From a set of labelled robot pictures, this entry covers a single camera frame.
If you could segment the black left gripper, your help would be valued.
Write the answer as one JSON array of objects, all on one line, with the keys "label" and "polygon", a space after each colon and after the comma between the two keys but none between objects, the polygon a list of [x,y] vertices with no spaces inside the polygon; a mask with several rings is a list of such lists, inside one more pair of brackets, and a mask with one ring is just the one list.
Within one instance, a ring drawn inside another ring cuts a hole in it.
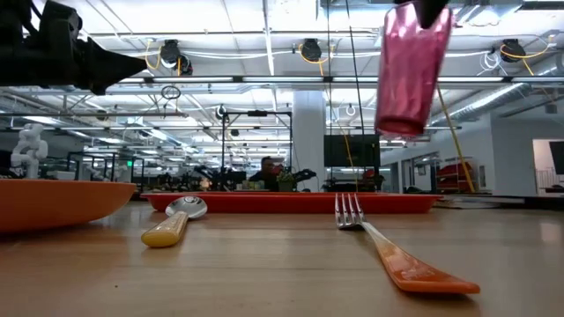
[{"label": "black left gripper", "polygon": [[108,51],[78,35],[82,18],[47,0],[0,0],[0,85],[74,85],[104,95],[107,84],[138,74],[146,62]]}]

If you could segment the red translucent plastic cup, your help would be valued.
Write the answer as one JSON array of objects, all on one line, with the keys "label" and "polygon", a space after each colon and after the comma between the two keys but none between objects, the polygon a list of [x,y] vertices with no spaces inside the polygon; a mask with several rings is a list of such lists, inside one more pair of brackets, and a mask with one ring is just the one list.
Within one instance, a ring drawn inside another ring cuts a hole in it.
[{"label": "red translucent plastic cup", "polygon": [[375,130],[414,136],[427,125],[453,26],[447,6],[436,21],[419,25],[416,0],[396,0],[384,17]]}]

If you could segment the orange plate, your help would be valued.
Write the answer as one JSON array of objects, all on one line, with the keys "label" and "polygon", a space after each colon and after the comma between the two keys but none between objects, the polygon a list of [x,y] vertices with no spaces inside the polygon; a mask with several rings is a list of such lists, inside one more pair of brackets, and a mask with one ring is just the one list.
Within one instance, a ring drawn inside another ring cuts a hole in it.
[{"label": "orange plate", "polygon": [[136,185],[104,181],[0,180],[0,233],[81,225],[125,205]]}]

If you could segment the spoon with orange-yellow handle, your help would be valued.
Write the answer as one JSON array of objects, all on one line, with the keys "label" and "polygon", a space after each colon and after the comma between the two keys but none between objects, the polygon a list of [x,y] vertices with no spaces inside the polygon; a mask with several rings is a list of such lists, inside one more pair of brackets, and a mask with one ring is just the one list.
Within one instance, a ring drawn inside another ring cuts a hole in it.
[{"label": "spoon with orange-yellow handle", "polygon": [[208,206],[202,198],[180,197],[165,208],[167,218],[143,233],[141,241],[152,248],[172,247],[180,241],[187,223],[203,217],[207,210]]}]

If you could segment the red plastic tray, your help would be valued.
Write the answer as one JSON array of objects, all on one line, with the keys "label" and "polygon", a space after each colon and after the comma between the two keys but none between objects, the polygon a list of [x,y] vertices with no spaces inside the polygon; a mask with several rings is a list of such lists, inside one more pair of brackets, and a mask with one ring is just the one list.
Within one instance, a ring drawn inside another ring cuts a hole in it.
[{"label": "red plastic tray", "polygon": [[[210,213],[224,214],[331,214],[336,196],[329,192],[260,191],[149,193],[141,196],[155,210],[163,211],[172,201],[186,195],[202,198]],[[367,214],[425,214],[440,197],[360,192],[357,199]]]}]

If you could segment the fork with orange handle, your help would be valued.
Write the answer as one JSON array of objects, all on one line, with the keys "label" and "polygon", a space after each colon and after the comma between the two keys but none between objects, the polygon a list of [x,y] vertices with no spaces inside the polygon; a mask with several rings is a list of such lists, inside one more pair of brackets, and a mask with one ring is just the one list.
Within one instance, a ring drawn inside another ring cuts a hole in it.
[{"label": "fork with orange handle", "polygon": [[434,268],[386,238],[367,221],[357,194],[335,194],[335,223],[339,230],[362,230],[375,244],[382,265],[398,289],[416,293],[478,294],[480,287]]}]

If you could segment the white humanoid robot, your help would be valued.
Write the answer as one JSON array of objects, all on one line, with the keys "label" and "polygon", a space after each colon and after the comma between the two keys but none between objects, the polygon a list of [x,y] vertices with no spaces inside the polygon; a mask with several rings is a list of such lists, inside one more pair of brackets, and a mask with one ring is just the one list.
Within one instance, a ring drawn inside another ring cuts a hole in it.
[{"label": "white humanoid robot", "polygon": [[11,153],[11,168],[25,169],[27,179],[37,179],[39,163],[48,156],[48,143],[41,138],[44,127],[39,123],[28,123],[19,132],[19,140]]}]

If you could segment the red storage bin rack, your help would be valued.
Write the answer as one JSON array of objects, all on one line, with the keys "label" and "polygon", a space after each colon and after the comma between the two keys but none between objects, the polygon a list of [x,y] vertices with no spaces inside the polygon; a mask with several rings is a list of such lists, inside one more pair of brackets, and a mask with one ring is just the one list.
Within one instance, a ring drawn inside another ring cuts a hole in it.
[{"label": "red storage bin rack", "polygon": [[459,162],[441,167],[436,172],[436,188],[440,193],[463,193],[476,189],[474,172],[469,162]]}]

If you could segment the white building pillar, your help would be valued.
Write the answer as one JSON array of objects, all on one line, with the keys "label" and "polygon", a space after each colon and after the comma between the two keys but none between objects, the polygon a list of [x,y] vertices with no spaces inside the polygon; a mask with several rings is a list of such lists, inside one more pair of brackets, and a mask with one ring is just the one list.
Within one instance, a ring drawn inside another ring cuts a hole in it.
[{"label": "white building pillar", "polygon": [[326,100],[322,91],[293,93],[293,162],[298,171],[309,169],[315,177],[303,181],[299,189],[320,192],[325,178],[324,134]]}]

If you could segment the person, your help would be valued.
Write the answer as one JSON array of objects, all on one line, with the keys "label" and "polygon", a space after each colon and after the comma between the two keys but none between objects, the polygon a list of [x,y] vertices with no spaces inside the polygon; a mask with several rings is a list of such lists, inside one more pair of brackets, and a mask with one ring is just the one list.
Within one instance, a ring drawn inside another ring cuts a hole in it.
[{"label": "person", "polygon": [[272,157],[263,157],[261,159],[260,170],[250,176],[249,181],[263,181],[265,189],[272,192],[278,192],[278,175],[282,170],[283,167],[281,165],[276,165]]}]

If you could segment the black metal rig frame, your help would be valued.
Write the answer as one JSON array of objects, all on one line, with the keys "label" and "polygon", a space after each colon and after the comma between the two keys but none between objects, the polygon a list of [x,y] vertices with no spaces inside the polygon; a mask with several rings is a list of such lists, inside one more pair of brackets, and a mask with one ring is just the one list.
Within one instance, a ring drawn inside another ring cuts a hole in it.
[{"label": "black metal rig frame", "polygon": [[[247,116],[252,118],[262,118],[274,116],[278,125],[274,126],[234,126],[234,123],[241,117]],[[249,111],[225,111],[221,116],[221,166],[220,175],[223,184],[226,181],[226,148],[247,149],[247,148],[265,148],[269,145],[276,146],[277,149],[286,149],[286,167],[287,172],[292,171],[293,167],[293,113],[291,111],[267,111],[267,110],[249,110]],[[279,129],[286,129],[289,133],[287,139],[281,139],[279,136],[275,138],[263,137],[260,139],[236,139],[227,140],[226,133],[233,129],[253,131],[253,130],[267,130],[274,131]]]}]

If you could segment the black wall monitor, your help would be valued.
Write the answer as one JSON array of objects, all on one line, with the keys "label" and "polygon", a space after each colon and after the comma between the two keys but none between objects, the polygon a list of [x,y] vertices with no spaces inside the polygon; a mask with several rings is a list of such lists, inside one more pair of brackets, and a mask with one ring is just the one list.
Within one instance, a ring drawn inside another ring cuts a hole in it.
[{"label": "black wall monitor", "polygon": [[367,167],[381,164],[378,135],[326,135],[323,138],[326,167]]}]

